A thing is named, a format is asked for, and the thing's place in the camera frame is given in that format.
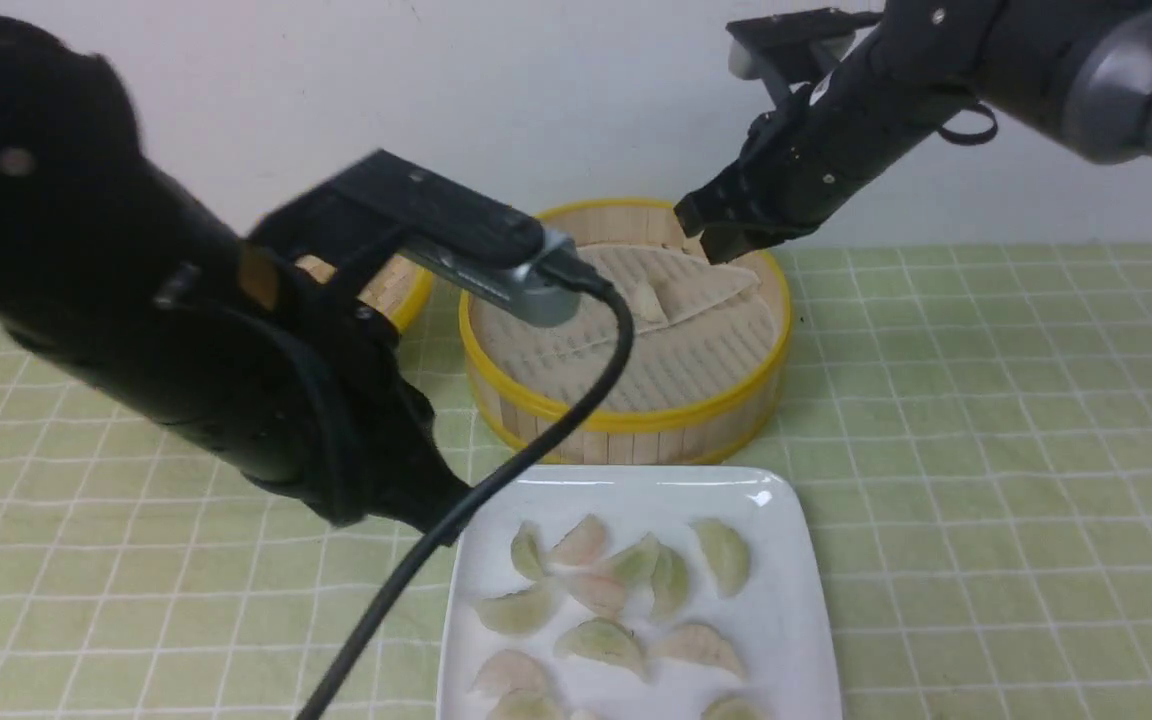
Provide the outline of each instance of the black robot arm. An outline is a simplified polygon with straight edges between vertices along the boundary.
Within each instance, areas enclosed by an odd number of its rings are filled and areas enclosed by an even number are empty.
[[[399,251],[533,324],[575,314],[571,238],[388,152],[240,238],[141,153],[99,56],[0,18],[0,323],[160,427],[335,525],[427,532],[470,487],[357,301]],[[298,268],[312,255],[325,285]],[[452,541],[454,535],[442,536]]]
[[[1089,161],[1152,156],[1152,0],[888,0],[728,32],[732,73],[776,107],[676,207],[714,263],[817,232],[933,132],[975,142],[943,126],[983,103]]]

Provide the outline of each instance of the square plate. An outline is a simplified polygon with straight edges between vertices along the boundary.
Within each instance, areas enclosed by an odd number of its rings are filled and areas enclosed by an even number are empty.
[[[655,533],[685,558],[691,597],[673,623],[646,620],[652,605],[641,589],[622,624],[650,646],[669,626],[712,624],[736,646],[749,683],[710,667],[649,661],[652,683],[621,667],[553,655],[554,641],[593,612],[564,597],[556,615],[526,638],[484,628],[473,602],[520,591],[530,583],[513,569],[509,541],[522,521],[538,525],[541,551],[553,547],[586,514],[611,532],[608,555]],[[750,579],[730,600],[718,597],[689,523],[719,518],[750,546]],[[516,649],[539,660],[568,712],[601,720],[668,717],[699,720],[722,694],[741,692],[768,720],[841,720],[842,700],[829,619],[803,507],[788,483],[752,468],[577,467],[532,468],[487,502],[461,537],[444,628],[438,682],[440,720],[484,720],[495,698],[471,692],[477,670],[497,651]]]

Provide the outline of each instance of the steamer basket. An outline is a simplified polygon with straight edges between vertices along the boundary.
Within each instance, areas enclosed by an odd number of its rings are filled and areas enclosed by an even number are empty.
[[[335,268],[324,260],[306,255],[305,258],[296,260],[298,268],[314,275],[320,283],[328,282]],[[397,332],[407,332],[408,327],[415,323],[420,310],[425,309],[430,293],[434,290],[434,274],[420,265],[394,256],[385,264],[384,268],[376,278],[371,279],[367,287],[362,290],[358,300],[374,306],[389,323],[397,327]]]
[[[687,238],[672,205],[659,200],[591,200],[554,209],[540,215],[550,227],[570,233],[577,247],[631,243],[666,247],[704,258],[700,242]],[[591,465],[715,464],[740,450],[758,434],[776,410],[780,369],[794,324],[790,287],[776,260],[753,252],[732,265],[758,274],[756,293],[767,302],[776,333],[772,350],[753,373],[735,387],[690,406],[650,414],[599,410],[573,433],[547,462]],[[475,333],[480,311],[470,293],[462,293],[461,340],[467,349],[467,373],[483,419],[507,445],[520,448],[554,423],[567,406],[516,382],[488,356]]]

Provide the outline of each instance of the table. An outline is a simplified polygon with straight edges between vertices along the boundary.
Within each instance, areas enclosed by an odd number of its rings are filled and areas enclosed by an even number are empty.
[[[778,251],[780,410],[732,464],[803,501],[854,719],[1152,719],[1152,245]],[[440,286],[401,351],[480,478]],[[0,333],[0,717],[290,717],[411,546],[297,503]],[[434,717],[452,552],[333,717]]]

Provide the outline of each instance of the raw dumpling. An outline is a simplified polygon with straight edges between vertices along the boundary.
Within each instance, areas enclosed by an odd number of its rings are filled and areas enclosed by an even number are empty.
[[[733,597],[744,589],[749,582],[749,546],[736,530],[713,518],[696,520],[691,529],[700,539],[700,552],[714,574],[719,596]]]
[[[545,577],[545,568],[540,564],[540,546],[536,543],[535,523],[524,523],[518,528],[518,533],[509,543],[509,559],[513,560],[513,569],[522,577],[532,582]]]
[[[749,673],[744,662],[736,655],[736,649],[719,635],[717,629],[704,623],[677,626],[662,641],[654,644],[652,655],[719,667],[736,675],[737,679],[749,680]]]
[[[550,561],[567,566],[590,564],[602,556],[605,548],[607,548],[607,525],[594,515],[585,515],[585,518],[558,541],[553,551],[550,551]]]
[[[673,619],[691,596],[691,574],[687,561],[669,546],[660,546],[655,569],[652,571],[653,623]]]
[[[576,602],[581,602],[602,617],[616,620],[621,616],[621,611],[626,609],[626,602],[630,600],[630,592],[626,585],[613,578],[604,578],[602,575],[592,573],[573,575],[566,583],[567,592],[576,598]]]
[[[488,720],[564,720],[566,712],[554,698],[536,691],[513,691],[500,698]]]
[[[562,634],[554,643],[554,655],[579,655],[589,660],[626,667],[649,683],[649,665],[639,642],[612,620],[586,620]]]
[[[660,297],[649,281],[641,281],[630,290],[630,311],[647,324],[668,323],[669,318],[660,306]]]
[[[547,694],[550,674],[526,652],[502,650],[484,662],[471,689],[492,697],[502,697],[513,691]]]
[[[540,579],[525,591],[490,597],[473,606],[479,620],[493,632],[530,635],[548,623],[558,611],[552,579]]]
[[[594,573],[613,578],[628,589],[637,588],[652,578],[652,571],[655,569],[659,555],[660,541],[654,535],[647,533],[632,546],[599,562]]]
[[[765,720],[765,715],[745,698],[727,696],[710,703],[700,720]]]

